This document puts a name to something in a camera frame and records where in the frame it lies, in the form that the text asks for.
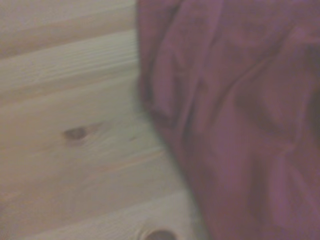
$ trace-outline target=wood grain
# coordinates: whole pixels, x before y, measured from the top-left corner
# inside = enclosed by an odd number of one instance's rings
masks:
[[[132,94],[135,79],[128,74],[0,107],[0,182],[40,180],[74,161],[121,162],[163,148]],[[78,127],[88,129],[85,139],[64,137]]]
[[[0,59],[135,28],[133,5],[14,32],[0,31]]]
[[[206,240],[137,97],[135,0],[0,2],[0,240]]]
[[[139,163],[112,171],[101,171],[88,165],[73,166],[38,184],[4,188],[8,195],[11,194],[2,203],[5,208],[1,218],[6,224],[7,235],[10,239],[31,236],[185,189],[167,155],[157,153],[146,157],[145,162],[141,162],[143,156],[140,156]],[[148,212],[141,213],[143,216],[152,218]]]
[[[134,0],[2,0],[0,34],[134,6]]]
[[[144,240],[139,238],[142,235],[141,229],[169,229],[178,236],[178,240],[206,240],[203,225],[192,215],[194,209],[195,205],[190,201],[189,193],[178,191],[163,198],[155,198],[23,240]]]
[[[2,59],[0,94],[136,63],[136,44],[129,30]]]

